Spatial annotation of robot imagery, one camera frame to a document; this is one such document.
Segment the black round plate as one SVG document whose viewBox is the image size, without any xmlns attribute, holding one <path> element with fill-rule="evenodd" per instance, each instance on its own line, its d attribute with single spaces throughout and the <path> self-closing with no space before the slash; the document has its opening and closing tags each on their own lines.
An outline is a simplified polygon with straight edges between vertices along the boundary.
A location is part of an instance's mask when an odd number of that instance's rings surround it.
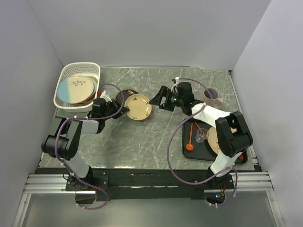
<svg viewBox="0 0 303 227">
<path fill-rule="evenodd" d="M 133 90 L 133 89 L 124 89 L 122 90 L 122 94 L 118 93 L 116 95 L 115 100 L 121 105 L 123 106 L 125 104 L 125 101 L 132 95 L 136 95 L 138 94 L 137 91 Z"/>
</svg>

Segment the yellow round plate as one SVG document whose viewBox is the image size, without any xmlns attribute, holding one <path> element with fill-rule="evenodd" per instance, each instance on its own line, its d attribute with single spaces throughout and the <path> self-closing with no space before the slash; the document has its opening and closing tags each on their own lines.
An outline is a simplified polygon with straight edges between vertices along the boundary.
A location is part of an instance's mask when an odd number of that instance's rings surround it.
<svg viewBox="0 0 303 227">
<path fill-rule="evenodd" d="M 129 109 L 127 116 L 136 121 L 142 121 L 149 117 L 152 112 L 152 105 L 149 104 L 149 98 L 142 94 L 136 94 L 128 97 L 125 101 L 125 107 Z"/>
</svg>

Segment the cream plate with blue leaves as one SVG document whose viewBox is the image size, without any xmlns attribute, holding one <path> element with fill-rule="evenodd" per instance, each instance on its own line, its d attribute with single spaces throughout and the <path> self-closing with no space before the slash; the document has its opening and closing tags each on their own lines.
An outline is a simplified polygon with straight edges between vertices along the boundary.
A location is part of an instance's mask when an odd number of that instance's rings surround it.
<svg viewBox="0 0 303 227">
<path fill-rule="evenodd" d="M 56 95 L 65 103 L 78 104 L 87 100 L 93 90 L 94 84 L 89 76 L 76 75 L 60 82 Z"/>
</svg>

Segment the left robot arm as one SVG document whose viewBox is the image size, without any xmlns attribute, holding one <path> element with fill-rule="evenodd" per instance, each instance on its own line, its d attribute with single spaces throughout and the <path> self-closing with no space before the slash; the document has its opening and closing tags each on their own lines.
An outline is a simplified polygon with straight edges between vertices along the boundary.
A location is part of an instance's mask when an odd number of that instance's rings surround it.
<svg viewBox="0 0 303 227">
<path fill-rule="evenodd" d="M 59 160 L 71 175 L 78 177 L 77 185 L 88 190 L 93 186 L 94 178 L 91 167 L 79 153 L 81 136 L 101 133 L 107 119 L 117 119 L 129 111 L 114 99 L 97 98 L 85 117 L 54 117 L 42 142 L 42 151 Z"/>
</svg>

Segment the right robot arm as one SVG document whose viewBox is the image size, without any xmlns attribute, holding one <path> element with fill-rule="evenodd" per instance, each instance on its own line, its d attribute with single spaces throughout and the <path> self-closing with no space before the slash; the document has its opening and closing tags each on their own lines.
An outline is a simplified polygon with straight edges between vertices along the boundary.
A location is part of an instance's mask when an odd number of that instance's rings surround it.
<svg viewBox="0 0 303 227">
<path fill-rule="evenodd" d="M 175 107 L 181 108 L 187 118 L 180 123 L 180 127 L 187 121 L 196 119 L 216 129 L 219 153 L 208 168 L 208 177 L 205 180 L 197 183 L 188 182 L 177 176 L 173 169 L 170 171 L 177 180 L 184 184 L 208 183 L 210 187 L 218 188 L 233 169 L 235 160 L 253 144 L 253 137 L 241 112 L 222 111 L 196 99 L 191 82 L 192 80 L 188 78 L 173 79 L 173 87 L 161 86 L 149 104 L 167 111 L 173 111 Z"/>
</svg>

